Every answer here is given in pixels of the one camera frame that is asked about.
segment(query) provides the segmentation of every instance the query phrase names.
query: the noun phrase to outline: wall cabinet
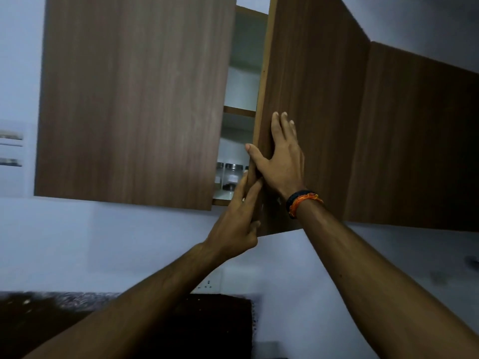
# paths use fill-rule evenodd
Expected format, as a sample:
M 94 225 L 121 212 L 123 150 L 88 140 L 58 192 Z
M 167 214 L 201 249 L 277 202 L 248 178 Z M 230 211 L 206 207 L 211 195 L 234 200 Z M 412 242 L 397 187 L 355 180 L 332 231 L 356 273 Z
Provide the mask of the wall cabinet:
M 371 43 L 341 0 L 47 0 L 35 194 L 227 205 L 217 161 L 295 120 L 339 218 L 477 230 L 479 77 Z M 264 189 L 260 234 L 298 228 Z

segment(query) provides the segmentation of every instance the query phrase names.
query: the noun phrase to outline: wristband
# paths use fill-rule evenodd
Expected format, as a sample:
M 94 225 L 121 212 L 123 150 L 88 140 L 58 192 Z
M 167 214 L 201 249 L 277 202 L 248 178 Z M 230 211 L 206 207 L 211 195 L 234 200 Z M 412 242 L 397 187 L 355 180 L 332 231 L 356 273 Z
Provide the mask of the wristband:
M 319 198 L 316 193 L 313 193 L 311 190 L 300 190 L 289 197 L 286 201 L 286 210 L 291 219 L 296 219 L 296 210 L 298 206 L 305 200 L 312 199 L 317 200 L 321 204 L 324 204 L 323 200 Z

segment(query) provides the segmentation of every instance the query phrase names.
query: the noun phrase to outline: forearm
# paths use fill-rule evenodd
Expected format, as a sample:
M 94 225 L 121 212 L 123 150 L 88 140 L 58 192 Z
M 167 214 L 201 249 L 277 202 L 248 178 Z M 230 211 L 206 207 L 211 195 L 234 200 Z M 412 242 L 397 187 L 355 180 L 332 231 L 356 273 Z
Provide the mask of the forearm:
M 357 326 L 382 357 L 478 357 L 477 336 L 321 204 L 297 217 Z
M 118 359 L 126 357 L 156 322 L 163 320 L 222 262 L 204 244 L 141 281 L 105 309 L 49 340 L 27 359 Z

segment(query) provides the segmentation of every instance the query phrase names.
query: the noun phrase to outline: hand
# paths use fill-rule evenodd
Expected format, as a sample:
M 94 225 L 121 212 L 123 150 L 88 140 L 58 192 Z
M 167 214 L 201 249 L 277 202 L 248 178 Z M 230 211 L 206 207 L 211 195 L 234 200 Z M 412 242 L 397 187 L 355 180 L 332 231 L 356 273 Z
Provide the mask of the hand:
M 273 113 L 271 133 L 275 149 L 271 160 L 263 157 L 260 150 L 246 144 L 246 151 L 260 170 L 266 183 L 287 200 L 297 191 L 306 189 L 304 184 L 304 154 L 296 137 L 296 126 L 288 122 L 288 114 Z
M 218 255 L 220 264 L 239 256 L 258 244 L 256 230 L 259 228 L 260 222 L 251 223 L 251 218 L 263 181 L 262 179 L 256 181 L 245 198 L 247 176 L 248 172 L 245 172 L 236 186 L 230 205 L 219 217 L 206 241 L 203 242 L 205 247 Z

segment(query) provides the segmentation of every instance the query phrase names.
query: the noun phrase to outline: person's left arm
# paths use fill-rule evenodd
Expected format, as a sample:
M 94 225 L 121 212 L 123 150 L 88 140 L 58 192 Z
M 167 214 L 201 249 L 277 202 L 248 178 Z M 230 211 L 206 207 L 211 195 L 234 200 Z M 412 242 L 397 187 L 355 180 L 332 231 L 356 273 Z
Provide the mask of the person's left arm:
M 249 190 L 243 202 L 245 185 L 246 175 L 203 243 L 120 295 L 103 310 L 45 342 L 25 359 L 120 359 L 130 354 L 148 330 L 163 320 L 211 271 L 257 245 L 259 223 L 250 222 L 262 181 Z

